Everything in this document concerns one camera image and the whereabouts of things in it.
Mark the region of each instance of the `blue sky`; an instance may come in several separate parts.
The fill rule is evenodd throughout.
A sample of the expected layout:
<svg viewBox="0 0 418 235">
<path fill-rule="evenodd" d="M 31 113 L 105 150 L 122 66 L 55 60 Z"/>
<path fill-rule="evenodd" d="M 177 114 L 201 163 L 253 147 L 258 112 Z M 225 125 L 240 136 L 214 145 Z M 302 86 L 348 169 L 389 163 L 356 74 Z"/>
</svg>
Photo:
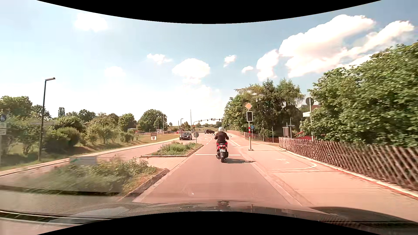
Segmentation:
<svg viewBox="0 0 418 235">
<path fill-rule="evenodd" d="M 192 25 L 2 1 L 0 95 L 42 104 L 43 79 L 55 77 L 46 91 L 53 116 L 64 107 L 139 119 L 154 108 L 173 124 L 190 121 L 190 109 L 193 121 L 222 118 L 235 88 L 287 78 L 307 94 L 327 70 L 416 41 L 416 9 L 418 1 L 383 0 L 291 19 Z"/>
</svg>

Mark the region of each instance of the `dark car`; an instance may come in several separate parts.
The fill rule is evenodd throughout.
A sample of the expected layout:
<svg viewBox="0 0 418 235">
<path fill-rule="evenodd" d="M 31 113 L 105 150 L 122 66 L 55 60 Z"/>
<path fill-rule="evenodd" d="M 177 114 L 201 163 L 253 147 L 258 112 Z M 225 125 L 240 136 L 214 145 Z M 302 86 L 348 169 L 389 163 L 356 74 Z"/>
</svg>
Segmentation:
<svg viewBox="0 0 418 235">
<path fill-rule="evenodd" d="M 193 136 L 190 132 L 183 132 L 180 135 L 180 140 L 191 140 L 192 138 L 193 138 Z"/>
</svg>

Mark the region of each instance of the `scooter rider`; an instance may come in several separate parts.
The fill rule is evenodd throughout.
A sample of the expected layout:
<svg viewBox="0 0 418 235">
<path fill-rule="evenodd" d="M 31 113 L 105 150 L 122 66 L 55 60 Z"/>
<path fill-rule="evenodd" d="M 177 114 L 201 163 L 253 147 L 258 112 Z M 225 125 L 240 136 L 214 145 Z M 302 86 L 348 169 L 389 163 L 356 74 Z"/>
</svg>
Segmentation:
<svg viewBox="0 0 418 235">
<path fill-rule="evenodd" d="M 219 127 L 218 133 L 216 133 L 215 135 L 215 140 L 216 140 L 216 149 L 218 149 L 218 145 L 221 143 L 224 143 L 226 146 L 228 146 L 227 140 L 229 140 L 229 137 L 225 133 L 225 129 L 223 127 Z"/>
</svg>

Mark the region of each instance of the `street lamp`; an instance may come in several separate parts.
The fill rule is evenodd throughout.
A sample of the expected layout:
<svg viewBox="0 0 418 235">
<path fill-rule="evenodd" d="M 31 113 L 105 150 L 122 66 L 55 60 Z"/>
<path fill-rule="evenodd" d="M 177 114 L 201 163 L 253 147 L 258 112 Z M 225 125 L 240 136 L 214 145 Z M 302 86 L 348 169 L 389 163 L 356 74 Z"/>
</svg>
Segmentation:
<svg viewBox="0 0 418 235">
<path fill-rule="evenodd" d="M 45 112 L 45 91 L 46 91 L 46 82 L 55 80 L 55 77 L 45 79 L 45 85 L 43 87 L 43 104 L 42 104 L 42 118 L 41 118 L 41 133 L 39 134 L 39 154 L 38 154 L 38 161 L 41 160 L 41 152 L 42 152 L 42 132 L 43 132 L 43 113 Z"/>
<path fill-rule="evenodd" d="M 163 133 L 164 133 L 164 131 L 165 131 L 165 123 L 166 123 L 166 119 L 167 119 L 167 115 L 165 115 L 165 114 L 163 114 Z"/>
</svg>

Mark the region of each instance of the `traffic island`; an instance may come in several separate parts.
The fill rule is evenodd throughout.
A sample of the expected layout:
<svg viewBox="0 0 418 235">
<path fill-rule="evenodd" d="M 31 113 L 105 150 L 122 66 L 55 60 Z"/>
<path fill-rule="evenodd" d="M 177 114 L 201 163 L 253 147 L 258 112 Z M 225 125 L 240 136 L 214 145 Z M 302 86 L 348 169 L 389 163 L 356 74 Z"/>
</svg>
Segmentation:
<svg viewBox="0 0 418 235">
<path fill-rule="evenodd" d="M 149 166 L 145 160 L 114 158 L 89 166 L 69 164 L 57 167 L 37 177 L 28 177 L 18 186 L 1 189 L 40 194 L 126 195 L 164 172 L 164 169 Z"/>
<path fill-rule="evenodd" d="M 196 151 L 198 151 L 202 144 L 189 142 L 187 144 L 173 141 L 170 144 L 161 146 L 158 151 L 141 155 L 140 158 L 152 158 L 152 157 L 189 157 Z"/>
<path fill-rule="evenodd" d="M 137 187 L 134 190 L 130 191 L 125 196 L 123 196 L 122 198 L 120 198 L 118 201 L 123 200 L 124 198 L 138 197 L 143 192 L 145 192 L 145 190 L 147 190 L 149 187 L 151 187 L 153 184 L 155 184 L 158 180 L 160 180 L 168 172 L 170 172 L 170 170 L 167 169 L 167 168 L 160 169 L 159 172 L 156 175 L 154 175 L 153 177 L 151 177 L 150 179 L 148 179 L 146 181 L 137 181 L 137 182 L 134 182 L 136 185 L 139 185 L 139 187 Z"/>
</svg>

